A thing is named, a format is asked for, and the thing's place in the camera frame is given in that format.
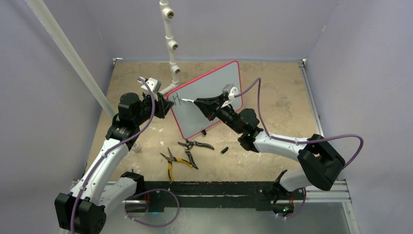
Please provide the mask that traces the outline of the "black whiteboard marker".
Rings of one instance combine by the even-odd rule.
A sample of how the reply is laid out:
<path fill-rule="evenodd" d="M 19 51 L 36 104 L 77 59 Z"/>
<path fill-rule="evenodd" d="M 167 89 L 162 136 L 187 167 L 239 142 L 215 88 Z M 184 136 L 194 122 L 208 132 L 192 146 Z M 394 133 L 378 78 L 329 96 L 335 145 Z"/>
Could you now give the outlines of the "black whiteboard marker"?
<path fill-rule="evenodd" d="M 181 98 L 180 100 L 181 100 L 181 101 L 185 101 L 185 102 L 194 103 L 194 100 L 191 100 L 191 99 Z"/>

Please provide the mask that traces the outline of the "pink framed whiteboard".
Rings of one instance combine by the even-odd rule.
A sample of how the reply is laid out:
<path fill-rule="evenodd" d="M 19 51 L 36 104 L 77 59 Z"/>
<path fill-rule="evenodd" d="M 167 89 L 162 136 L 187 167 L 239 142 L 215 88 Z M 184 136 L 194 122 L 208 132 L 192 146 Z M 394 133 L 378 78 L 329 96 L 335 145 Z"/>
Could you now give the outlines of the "pink framed whiteboard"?
<path fill-rule="evenodd" d="M 218 118 L 209 121 L 198 107 L 183 100 L 216 97 L 223 93 L 223 88 L 227 84 L 233 84 L 238 91 L 242 90 L 240 65 L 236 60 L 191 80 L 167 94 L 166 99 L 174 102 L 171 110 L 182 138 L 189 139 L 219 122 Z"/>

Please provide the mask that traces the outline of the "black marker cap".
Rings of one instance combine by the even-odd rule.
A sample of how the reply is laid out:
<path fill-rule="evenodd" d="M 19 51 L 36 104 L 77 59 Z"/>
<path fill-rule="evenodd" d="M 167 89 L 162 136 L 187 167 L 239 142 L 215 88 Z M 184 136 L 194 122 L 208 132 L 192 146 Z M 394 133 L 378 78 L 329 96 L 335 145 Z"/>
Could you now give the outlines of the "black marker cap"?
<path fill-rule="evenodd" d="M 225 147 L 224 149 L 221 150 L 221 154 L 225 154 L 228 151 L 229 147 Z"/>

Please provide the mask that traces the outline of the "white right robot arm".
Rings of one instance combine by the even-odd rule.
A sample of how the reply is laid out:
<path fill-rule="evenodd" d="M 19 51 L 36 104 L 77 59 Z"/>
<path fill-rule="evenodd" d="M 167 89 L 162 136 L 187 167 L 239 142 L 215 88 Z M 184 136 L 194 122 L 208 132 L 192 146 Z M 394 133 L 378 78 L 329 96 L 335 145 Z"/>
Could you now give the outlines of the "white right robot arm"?
<path fill-rule="evenodd" d="M 229 104 L 224 106 L 226 97 L 197 98 L 193 103 L 210 121 L 218 118 L 240 135 L 238 141 L 246 151 L 270 153 L 292 159 L 300 164 L 296 170 L 283 172 L 274 184 L 274 194 L 286 198 L 292 191 L 313 185 L 323 191 L 333 186 L 345 167 L 344 158 L 317 134 L 299 144 L 298 138 L 283 138 L 267 134 L 259 127 L 254 109 L 245 108 L 236 112 Z"/>

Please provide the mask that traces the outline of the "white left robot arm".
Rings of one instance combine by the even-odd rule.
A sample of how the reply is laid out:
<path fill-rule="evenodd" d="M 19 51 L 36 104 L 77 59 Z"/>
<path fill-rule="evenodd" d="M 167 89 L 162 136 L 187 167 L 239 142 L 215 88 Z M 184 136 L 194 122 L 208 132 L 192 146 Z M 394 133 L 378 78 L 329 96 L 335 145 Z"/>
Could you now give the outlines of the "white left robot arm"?
<path fill-rule="evenodd" d="M 140 199 L 145 194 L 143 176 L 126 172 L 109 189 L 115 168 L 128 154 L 138 136 L 153 117 L 165 118 L 174 105 L 162 94 L 126 93 L 121 96 L 118 114 L 113 117 L 102 148 L 82 179 L 67 194 L 59 193 L 55 209 L 60 228 L 78 234 L 98 234 L 109 215 L 126 198 Z"/>

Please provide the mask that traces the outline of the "white pvc pipe stand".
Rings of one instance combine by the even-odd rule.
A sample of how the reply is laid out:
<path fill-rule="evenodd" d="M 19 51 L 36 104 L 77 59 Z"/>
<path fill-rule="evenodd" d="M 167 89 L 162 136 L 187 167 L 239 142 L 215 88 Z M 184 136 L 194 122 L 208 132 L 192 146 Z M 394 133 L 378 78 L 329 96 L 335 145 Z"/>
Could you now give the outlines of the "white pvc pipe stand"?
<path fill-rule="evenodd" d="M 178 42 L 174 39 L 174 35 L 172 32 L 172 24 L 171 21 L 175 17 L 174 10 L 170 7 L 168 0 L 160 0 L 159 6 L 162 14 L 162 18 L 164 21 L 164 28 L 165 28 L 165 40 L 166 45 L 169 52 L 169 66 L 172 76 L 171 84 L 164 88 L 160 93 L 166 95 L 171 90 L 177 88 L 179 86 L 179 78 L 178 75 L 181 73 L 181 69 L 176 61 L 175 51 L 179 48 Z"/>

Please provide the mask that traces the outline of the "white diagonal pole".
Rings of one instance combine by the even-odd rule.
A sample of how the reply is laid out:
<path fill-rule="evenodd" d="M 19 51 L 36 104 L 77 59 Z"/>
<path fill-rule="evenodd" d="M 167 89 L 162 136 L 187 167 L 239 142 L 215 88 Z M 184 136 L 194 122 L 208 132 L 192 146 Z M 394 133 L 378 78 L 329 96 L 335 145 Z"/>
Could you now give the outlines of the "white diagonal pole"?
<path fill-rule="evenodd" d="M 106 98 L 105 93 L 95 81 L 86 64 L 83 62 L 80 55 L 73 47 L 72 43 L 58 24 L 52 12 L 47 7 L 46 3 L 42 0 L 26 0 L 25 3 L 42 24 L 50 37 L 53 39 L 70 65 L 82 79 L 93 97 L 102 107 L 102 111 L 106 113 L 110 120 L 116 119 L 115 110 Z"/>

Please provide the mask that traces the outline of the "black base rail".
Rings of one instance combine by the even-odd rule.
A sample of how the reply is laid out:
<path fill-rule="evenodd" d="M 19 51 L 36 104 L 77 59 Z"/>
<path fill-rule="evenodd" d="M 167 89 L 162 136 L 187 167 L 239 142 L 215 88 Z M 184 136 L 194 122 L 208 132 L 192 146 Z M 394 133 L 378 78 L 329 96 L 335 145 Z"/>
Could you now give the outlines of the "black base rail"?
<path fill-rule="evenodd" d="M 304 198 L 303 189 L 283 192 L 272 181 L 146 181 L 138 190 L 149 212 L 165 208 L 234 208 L 256 211 L 282 210 L 282 205 Z"/>

